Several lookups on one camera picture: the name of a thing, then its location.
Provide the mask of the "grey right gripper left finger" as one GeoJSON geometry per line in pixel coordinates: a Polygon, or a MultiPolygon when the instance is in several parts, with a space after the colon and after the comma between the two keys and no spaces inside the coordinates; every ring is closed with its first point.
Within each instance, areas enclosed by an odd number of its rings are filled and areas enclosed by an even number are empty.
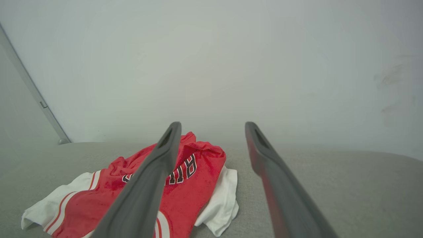
{"type": "Polygon", "coordinates": [[[93,238],[151,238],[167,177],[174,171],[181,123],[173,122],[104,215],[93,238]]]}

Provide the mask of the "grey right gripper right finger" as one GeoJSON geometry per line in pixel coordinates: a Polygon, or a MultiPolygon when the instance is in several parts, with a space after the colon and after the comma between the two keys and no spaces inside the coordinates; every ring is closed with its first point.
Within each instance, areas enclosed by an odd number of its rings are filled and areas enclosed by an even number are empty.
{"type": "Polygon", "coordinates": [[[251,166],[261,178],[276,238],[337,238],[293,172],[254,122],[245,123],[251,166]]]}

